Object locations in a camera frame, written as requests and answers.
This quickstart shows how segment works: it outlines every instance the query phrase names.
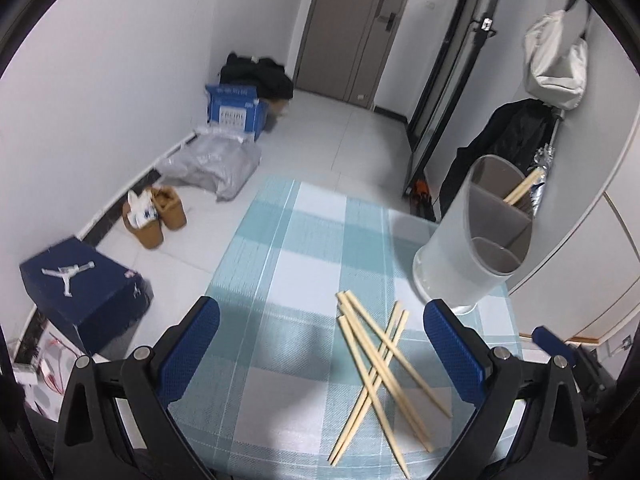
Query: jumpman logo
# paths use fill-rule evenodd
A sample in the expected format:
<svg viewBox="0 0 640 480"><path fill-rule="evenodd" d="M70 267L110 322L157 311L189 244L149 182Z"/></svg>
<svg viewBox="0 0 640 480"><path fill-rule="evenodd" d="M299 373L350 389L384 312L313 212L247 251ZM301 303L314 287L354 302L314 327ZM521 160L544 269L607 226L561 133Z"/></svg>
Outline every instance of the jumpman logo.
<svg viewBox="0 0 640 480"><path fill-rule="evenodd" d="M69 267L58 267L58 270L42 269L42 273L47 276L55 276L56 278L62 278L65 282L65 296L71 298L71 278L83 270L93 269L95 264L89 262L83 266L73 265Z"/></svg>

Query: door lock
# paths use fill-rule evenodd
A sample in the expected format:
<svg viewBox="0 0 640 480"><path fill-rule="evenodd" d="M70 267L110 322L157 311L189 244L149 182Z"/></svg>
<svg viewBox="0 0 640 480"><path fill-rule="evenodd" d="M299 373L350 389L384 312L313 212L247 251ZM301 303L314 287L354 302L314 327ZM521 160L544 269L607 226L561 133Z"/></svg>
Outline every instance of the door lock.
<svg viewBox="0 0 640 480"><path fill-rule="evenodd" d="M487 37L488 38L492 38L494 37L496 34L498 34L497 30L493 30L491 28L491 26L494 24L494 20L492 20L491 18L484 18L482 20L482 22L479 22L478 20L471 20L471 23L475 23L476 27L474 28L474 31L477 31L478 28L480 30L483 30L484 32L487 33Z"/></svg>
<svg viewBox="0 0 640 480"><path fill-rule="evenodd" d="M379 22L386 22L385 32L389 32L394 28L397 16L398 15L395 12L390 13L388 16L378 16Z"/></svg>

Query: aluminum foil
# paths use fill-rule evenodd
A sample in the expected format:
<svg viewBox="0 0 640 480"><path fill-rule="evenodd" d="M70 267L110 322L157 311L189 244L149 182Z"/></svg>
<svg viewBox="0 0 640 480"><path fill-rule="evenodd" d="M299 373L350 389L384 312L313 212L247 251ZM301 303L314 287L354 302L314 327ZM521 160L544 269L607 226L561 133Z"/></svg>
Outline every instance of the aluminum foil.
<svg viewBox="0 0 640 480"><path fill-rule="evenodd" d="M555 149L553 146L545 144L536 152L536 155L533 157L533 164L529 168L529 173L537 168L541 168L544 171L544 173L535 180L533 186L531 186L530 194L533 216L537 214L542 200L542 195L545 192L546 178L551 170L551 165L553 164L554 151Z"/></svg>

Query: white plastic bag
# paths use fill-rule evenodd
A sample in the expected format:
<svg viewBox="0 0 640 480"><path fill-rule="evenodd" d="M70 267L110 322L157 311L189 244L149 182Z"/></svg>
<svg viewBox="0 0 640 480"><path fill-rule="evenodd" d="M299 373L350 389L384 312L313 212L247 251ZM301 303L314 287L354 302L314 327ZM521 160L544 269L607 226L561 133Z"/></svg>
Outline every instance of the white plastic bag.
<svg viewBox="0 0 640 480"><path fill-rule="evenodd" d="M562 110L577 107L587 86L586 31L590 14L580 37L566 52L560 51L566 13L575 1L569 0L565 10L540 18L524 36L525 89Z"/></svg>
<svg viewBox="0 0 640 480"><path fill-rule="evenodd" d="M162 176L212 191L219 200L231 200L260 164L260 147L243 133L219 126L201 127L198 138L162 160Z"/></svg>

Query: blue gripper pad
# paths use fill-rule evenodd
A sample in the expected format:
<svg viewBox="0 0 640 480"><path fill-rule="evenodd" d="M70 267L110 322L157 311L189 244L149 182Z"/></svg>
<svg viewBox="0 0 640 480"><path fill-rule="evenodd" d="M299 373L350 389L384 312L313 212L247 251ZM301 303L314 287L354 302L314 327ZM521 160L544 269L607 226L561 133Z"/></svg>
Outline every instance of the blue gripper pad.
<svg viewBox="0 0 640 480"><path fill-rule="evenodd" d="M539 326L531 333L533 342L551 356L561 355L571 366L575 366L575 350L550 332L545 326Z"/></svg>
<svg viewBox="0 0 640 480"><path fill-rule="evenodd" d="M424 331L462 400L479 407L491 374L489 347L478 333L460 323L447 304L433 300L424 307Z"/></svg>
<svg viewBox="0 0 640 480"><path fill-rule="evenodd" d="M164 409L182 398L220 325L218 303L206 297L200 300L204 301L200 311L158 370L156 395Z"/></svg>

